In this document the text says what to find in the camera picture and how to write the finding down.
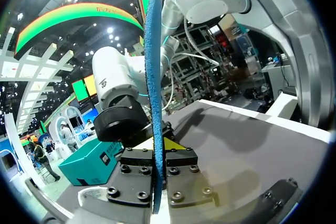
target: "white cable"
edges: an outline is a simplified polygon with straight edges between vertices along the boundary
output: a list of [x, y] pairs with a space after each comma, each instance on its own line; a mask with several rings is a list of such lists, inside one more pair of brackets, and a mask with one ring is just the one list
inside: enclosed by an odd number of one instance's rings
[[193, 37], [191, 36], [191, 34], [189, 33], [188, 31], [188, 26], [187, 26], [187, 18], [184, 17], [184, 20], [183, 20], [183, 23], [184, 23], [184, 31], [185, 31], [185, 34], [190, 42], [190, 44], [193, 46], [193, 48], [195, 48], [195, 50], [201, 55], [203, 56], [206, 60], [214, 63], [215, 65], [219, 65], [217, 61], [214, 61], [212, 59], [210, 59], [207, 55], [205, 55], [196, 45], [196, 42], [194, 41]]
[[175, 57], [175, 56], [179, 56], [179, 55], [186, 55], [186, 56], [191, 56], [191, 57], [195, 57], [195, 58], [200, 58], [200, 59], [203, 59], [203, 60], [208, 60], [208, 61], [210, 61], [212, 64], [215, 64], [215, 65], [217, 65], [217, 66], [219, 66], [219, 63], [217, 62], [217, 61], [215, 61], [215, 60], [213, 60], [213, 59], [210, 59], [209, 57], [207, 57], [207, 56], [200, 56], [200, 55], [193, 55], [193, 54], [188, 54], [188, 53], [186, 53], [186, 52], [182, 52], [182, 53], [179, 53], [179, 54], [175, 54], [172, 58], [171, 58], [171, 60], [170, 60], [170, 63], [169, 63], [169, 72], [170, 72], [170, 78], [171, 78], [171, 85], [172, 85], [172, 91], [171, 91], [171, 94], [170, 94], [170, 98], [169, 98], [169, 100], [168, 100], [168, 103], [166, 104], [166, 106], [165, 107], [163, 107], [163, 109], [162, 109], [162, 111], [164, 111], [165, 109], [167, 109], [168, 108], [168, 106], [169, 106], [169, 104], [172, 102], [172, 100], [173, 100], [173, 93], [174, 93], [174, 79], [173, 79], [173, 72], [172, 72], [172, 63], [173, 63], [173, 58]]
[[172, 92], [170, 94], [170, 98], [168, 100], [168, 103], [166, 104], [165, 107], [162, 108], [162, 111], [164, 111], [165, 109], [168, 108], [169, 104], [172, 102], [172, 99], [173, 99], [173, 93], [174, 93], [174, 79], [173, 79], [173, 71], [172, 71], [172, 63], [173, 63], [173, 58], [175, 57], [176, 55], [174, 55], [171, 59], [170, 59], [170, 63], [169, 63], [169, 72], [170, 72], [170, 79], [172, 81]]

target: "display screen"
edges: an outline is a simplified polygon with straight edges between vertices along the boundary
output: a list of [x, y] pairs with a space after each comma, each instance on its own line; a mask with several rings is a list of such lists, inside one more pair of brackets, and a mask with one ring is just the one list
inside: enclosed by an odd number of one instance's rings
[[86, 88], [89, 91], [90, 96], [93, 96], [93, 95], [97, 94], [96, 84], [94, 83], [94, 76], [93, 75], [85, 77], [84, 82], [85, 82]]
[[76, 95], [78, 101], [82, 101], [82, 100], [89, 97], [88, 92], [86, 92], [84, 82], [82, 80], [75, 81], [72, 84], [72, 87], [73, 87], [73, 90], [75, 92], [75, 95]]
[[1, 157], [2, 162], [4, 163], [5, 168], [8, 170], [16, 165], [15, 159], [12, 153], [8, 153], [5, 156]]
[[88, 119], [94, 121], [97, 115], [98, 115], [97, 109], [92, 109], [91, 111], [84, 113], [83, 114], [84, 123], [86, 124], [88, 122]]
[[80, 124], [78, 123], [78, 120], [77, 120], [78, 116], [75, 117], [75, 118], [69, 118], [70, 120], [70, 123], [72, 125], [73, 128], [76, 128], [78, 127]]

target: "machine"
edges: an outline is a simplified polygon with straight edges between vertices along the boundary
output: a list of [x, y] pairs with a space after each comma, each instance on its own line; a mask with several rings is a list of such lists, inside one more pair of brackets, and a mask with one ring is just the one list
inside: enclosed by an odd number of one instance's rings
[[[179, 42], [171, 35], [181, 22], [186, 28], [187, 21], [200, 24], [227, 13], [241, 25], [269, 36], [281, 46], [293, 68], [304, 122], [311, 126], [325, 124], [333, 111], [332, 69], [330, 64], [325, 64], [330, 61], [327, 43], [306, 0], [165, 0], [161, 77], [178, 47]], [[211, 61], [197, 48], [187, 29], [186, 34], [201, 57]], [[125, 57], [112, 47], [104, 47], [95, 53], [92, 66], [103, 109], [94, 121], [97, 136], [101, 141], [120, 141], [128, 148], [121, 155], [120, 170], [113, 172], [114, 185], [107, 191], [110, 202], [90, 198], [74, 216], [66, 211], [62, 213], [59, 206], [51, 211], [62, 222], [71, 218], [68, 223], [149, 223], [155, 179], [151, 173], [152, 151], [132, 149], [150, 136], [149, 121], [140, 106], [148, 104], [144, 57]], [[231, 223], [225, 220], [251, 204], [253, 210], [237, 223], [281, 223], [302, 193], [294, 179], [283, 179], [259, 198], [225, 215], [216, 192], [198, 168], [193, 149], [166, 147], [165, 164], [171, 223], [209, 223], [209, 219], [202, 217], [209, 217], [210, 212], [216, 218], [212, 223]], [[199, 181], [199, 187], [188, 188], [192, 179]], [[180, 185], [184, 185], [183, 191], [178, 190]], [[146, 190], [136, 195], [127, 189], [137, 191], [141, 186]]]

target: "teal box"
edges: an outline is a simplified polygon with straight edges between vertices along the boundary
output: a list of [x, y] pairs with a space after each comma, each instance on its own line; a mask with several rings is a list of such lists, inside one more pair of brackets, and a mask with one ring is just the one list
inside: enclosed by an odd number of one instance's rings
[[74, 186], [105, 184], [117, 164], [114, 155], [121, 150], [120, 143], [95, 139], [72, 153], [58, 167]]

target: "white pillar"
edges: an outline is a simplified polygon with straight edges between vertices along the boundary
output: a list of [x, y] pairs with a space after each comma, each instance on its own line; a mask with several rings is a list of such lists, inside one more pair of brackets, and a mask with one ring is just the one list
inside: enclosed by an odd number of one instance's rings
[[23, 171], [26, 173], [28, 177], [33, 179], [33, 181], [39, 188], [41, 189], [44, 188], [46, 184], [43, 182], [41, 177], [35, 171], [32, 162], [28, 159], [27, 154], [25, 150], [23, 149], [21, 140], [16, 131], [16, 126], [15, 126], [12, 113], [5, 114], [5, 127], [6, 127], [6, 132], [8, 135], [8, 139], [12, 143], [12, 146], [16, 152], [16, 155], [20, 160], [20, 164], [21, 164]]

